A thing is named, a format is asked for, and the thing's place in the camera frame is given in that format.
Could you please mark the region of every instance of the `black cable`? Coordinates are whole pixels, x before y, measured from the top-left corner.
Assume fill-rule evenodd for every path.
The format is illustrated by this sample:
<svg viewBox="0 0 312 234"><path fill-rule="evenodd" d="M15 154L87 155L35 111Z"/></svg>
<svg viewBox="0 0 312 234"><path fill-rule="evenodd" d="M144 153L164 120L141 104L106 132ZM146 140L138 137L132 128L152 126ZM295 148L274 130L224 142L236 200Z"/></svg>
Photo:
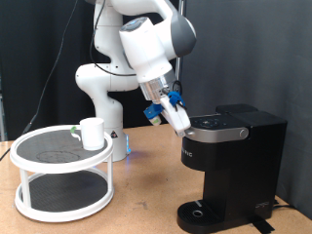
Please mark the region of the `black cable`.
<svg viewBox="0 0 312 234"><path fill-rule="evenodd" d="M94 60L93 56L92 56L92 46L94 45L94 41L95 41L95 36L96 36L96 32L97 32L97 27L98 27L98 20L99 20L99 17L101 15L101 12L103 11L104 9L104 5L105 5L105 0L103 1L103 5L101 6L101 9L99 11L99 14L97 16L97 21L96 21L96 25L95 25L95 28L94 28L94 33L93 33L93 36L92 36L92 40L91 40L91 43L90 43L90 49L89 49L89 54L90 54L90 59L92 61L92 63L95 64L96 67L98 67L99 69L101 69L102 71L105 71L106 73L108 74L111 74L111 75L116 75L116 76L135 76L136 74L117 74L117 73L113 73L113 72L110 72L108 70L105 70L103 69L102 67L100 67Z"/></svg>
<svg viewBox="0 0 312 234"><path fill-rule="evenodd" d="M274 206L272 211L274 211L276 209L279 209L279 208L291 208L291 209L295 209L296 210L296 208L294 206L292 206L292 205L279 205L279 206Z"/></svg>
<svg viewBox="0 0 312 234"><path fill-rule="evenodd" d="M30 120L30 122L27 124L26 128L22 131L22 134L21 134L21 135L24 135L24 134L26 134L26 133L29 131L29 129L30 129L31 126L32 126L32 123L33 123L33 122L35 121L35 119L37 118L37 115L38 115L38 113L39 113L39 109L40 109L40 106L41 106L41 101L42 101L43 95L45 94L45 91L46 91L46 88L47 88L47 86L48 86L48 83L49 83L49 81L50 81L50 79L51 79L51 76L52 76L53 72L55 71L55 69L56 69L56 67L57 67L57 64L58 64L58 62L59 62L59 57L60 57L61 50L62 50L62 46L63 46L63 43L64 43L65 34L66 34L67 28L68 28L68 26L69 26L69 24L70 24L70 22L71 22L72 16L74 15L74 13L75 13L75 11L76 11L76 7L77 7L78 1L79 1L79 0L76 0L75 5L74 5L74 8L73 8L73 10L72 10L72 12L71 12L71 14L70 14L69 20L68 20L68 22L67 22L66 28L65 28L64 32L62 33L61 43L60 43L60 47L59 47L59 50L58 50L58 56L57 56L57 59L56 59L56 61L55 61L54 66L53 66L53 68L52 68L52 70L51 70L51 72L50 72L50 74L49 74L49 76L48 76L48 79L47 79L47 81L46 81L46 84L45 84L45 86L44 86L44 88L43 88L42 94L41 94L40 99L39 99L37 111L36 111L35 115L32 117L32 119ZM9 153L10 150L11 150L11 147L2 155L2 157L0 158L0 162L1 162L1 160L7 155L7 153Z"/></svg>
<svg viewBox="0 0 312 234"><path fill-rule="evenodd" d="M175 90L175 85L179 85L179 94L182 96L183 90L182 90L182 84L181 84L181 82L178 81L178 80L174 81L174 83L173 83L173 91Z"/></svg>

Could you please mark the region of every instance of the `power cord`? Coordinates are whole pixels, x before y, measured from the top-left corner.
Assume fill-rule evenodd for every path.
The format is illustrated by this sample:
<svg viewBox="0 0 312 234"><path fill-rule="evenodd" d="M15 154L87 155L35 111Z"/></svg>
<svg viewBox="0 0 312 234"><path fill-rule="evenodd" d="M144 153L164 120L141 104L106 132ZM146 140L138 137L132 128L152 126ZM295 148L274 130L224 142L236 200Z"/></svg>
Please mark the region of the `power cord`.
<svg viewBox="0 0 312 234"><path fill-rule="evenodd" d="M94 28L94 33L93 33L93 36L92 36L92 40L91 40L91 43L90 43L90 50L89 50L89 54L90 54L90 59L92 61L92 63L95 64L96 67L98 67L99 69L101 69L102 71L105 71L106 73L108 74L111 74L111 75L116 75L116 76L135 76L136 74L117 74L117 73L113 73L113 72L110 72L108 70L105 70L104 68L100 67L94 60L93 56L92 56L92 47L94 45L94 41L95 41L95 36L96 36L96 32L97 32L97 27L98 27L98 21L99 21L99 17L104 9L104 6L105 6L105 0L103 1L103 5L101 6L101 9L99 11L99 14L97 16L97 21L96 21L96 25L95 25L95 28Z"/></svg>
<svg viewBox="0 0 312 234"><path fill-rule="evenodd" d="M274 206L272 211L275 211L276 209L279 209L279 208L291 208L291 209L295 209L296 210L296 208L294 206L292 206L292 205L278 205L278 206Z"/></svg>
<svg viewBox="0 0 312 234"><path fill-rule="evenodd" d="M72 16L74 15L74 13L75 13L75 11L76 11L76 7L77 7L78 1L79 1L79 0L76 0L76 2L75 2L74 8L73 8L73 10L72 10L72 12L71 12L71 14L70 14L70 18L69 18L69 20L68 20L68 22L67 22L66 28L65 28L65 30L64 30L64 32L63 32L63 34L62 34L61 43L60 43L60 47L59 47L59 50L58 50L58 56L57 56L57 59L56 59L56 61L55 61L54 66L53 66L53 68L52 68L52 70L51 70L51 72L50 72L50 74L49 74L49 76L48 76L48 79L47 79L46 84L45 84L45 86L44 86L44 88L43 88L42 94L41 94L41 96L40 96L39 104L38 104L38 107L37 107L37 112L36 112L35 115L32 117L32 119L30 120L30 122L27 124L26 128L22 131L21 136L24 135L24 134L26 134L26 133L29 131L29 129L31 128L33 122L34 122L35 119L37 118L37 115L38 115L38 113L39 113L39 109L40 109L40 106L41 106L41 101L42 101L43 95L45 94L45 91L46 91L47 85L48 85L48 83L49 83L49 81L50 81L50 79L51 79L51 76L52 76L53 72L55 71L55 69L56 69L56 67L57 67L57 65L58 65L59 57L60 57L60 54L61 54L61 51L62 51L62 46L63 46L63 43L64 43L65 34L66 34L67 28L68 28L68 26L69 26L69 24L70 24L70 22L71 22ZM0 158L0 162L1 162L2 159L10 152L10 150L11 150L11 147L2 155L2 157Z"/></svg>

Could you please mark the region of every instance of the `table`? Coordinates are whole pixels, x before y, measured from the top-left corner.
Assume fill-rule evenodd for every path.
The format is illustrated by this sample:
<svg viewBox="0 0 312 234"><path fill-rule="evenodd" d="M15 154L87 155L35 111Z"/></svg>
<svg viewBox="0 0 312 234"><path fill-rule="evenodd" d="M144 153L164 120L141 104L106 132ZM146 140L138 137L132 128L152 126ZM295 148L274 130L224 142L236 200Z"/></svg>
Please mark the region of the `table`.
<svg viewBox="0 0 312 234"><path fill-rule="evenodd" d="M12 144L10 158L19 167L21 180L15 202L23 215L47 222L71 221L98 212L112 199L111 137L105 134L105 146L88 151L72 137L71 128L39 129ZM93 168L104 160L108 175ZM27 171L35 174L28 177Z"/></svg>
<svg viewBox="0 0 312 234"><path fill-rule="evenodd" d="M125 129L132 153L113 163L115 194L96 214L64 223L33 222L15 207L20 171L7 156L0 163L0 227L7 234L183 234L176 224L177 208L203 196L204 173L185 167L181 161L181 139L169 125ZM1 142L0 150L11 142ZM97 165L105 170L106 163ZM286 204L277 197L281 204ZM272 234L310 234L311 220L292 209L278 209L267 220ZM220 234L259 234L245 225Z"/></svg>

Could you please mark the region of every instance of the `mug handle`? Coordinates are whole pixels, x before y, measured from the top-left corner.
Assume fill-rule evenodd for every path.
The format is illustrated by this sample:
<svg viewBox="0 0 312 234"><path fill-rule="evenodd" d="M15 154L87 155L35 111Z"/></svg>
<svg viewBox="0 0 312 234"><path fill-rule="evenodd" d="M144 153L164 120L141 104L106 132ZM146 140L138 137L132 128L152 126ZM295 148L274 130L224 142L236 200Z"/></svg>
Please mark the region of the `mug handle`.
<svg viewBox="0 0 312 234"><path fill-rule="evenodd" d="M76 127L76 126L73 126L73 127L70 129L70 133L71 133L71 135L72 135L73 137L78 138L79 141L80 141L81 138L80 138L78 135L74 134L76 129L77 129L77 127Z"/></svg>

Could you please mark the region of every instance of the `white round stand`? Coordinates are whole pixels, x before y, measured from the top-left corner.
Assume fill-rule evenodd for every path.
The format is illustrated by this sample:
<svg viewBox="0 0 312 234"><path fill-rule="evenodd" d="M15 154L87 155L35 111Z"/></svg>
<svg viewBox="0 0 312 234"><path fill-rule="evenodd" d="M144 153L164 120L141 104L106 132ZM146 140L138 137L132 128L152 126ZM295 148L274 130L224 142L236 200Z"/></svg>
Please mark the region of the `white round stand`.
<svg viewBox="0 0 312 234"><path fill-rule="evenodd" d="M112 199L114 194L113 143L110 135L105 134L105 146L101 150L86 151L82 149L81 141L76 138L71 139L71 128L72 126L56 126L36 130L19 137L12 144L10 158L19 167L21 179L15 202L17 209L23 215L46 222L71 221L98 212ZM65 135L66 140L59 139L59 135ZM50 137L49 143L46 140L41 142L42 136ZM26 144L33 137L36 137L37 141ZM28 156L23 157L19 152L19 146L20 148L39 147L40 150L43 148L47 151L33 157L27 152L25 155ZM55 152L57 161L51 160L54 157L51 155ZM66 162L65 156L68 155L70 160ZM93 168L105 160L107 174ZM28 177L27 171L35 174Z"/></svg>

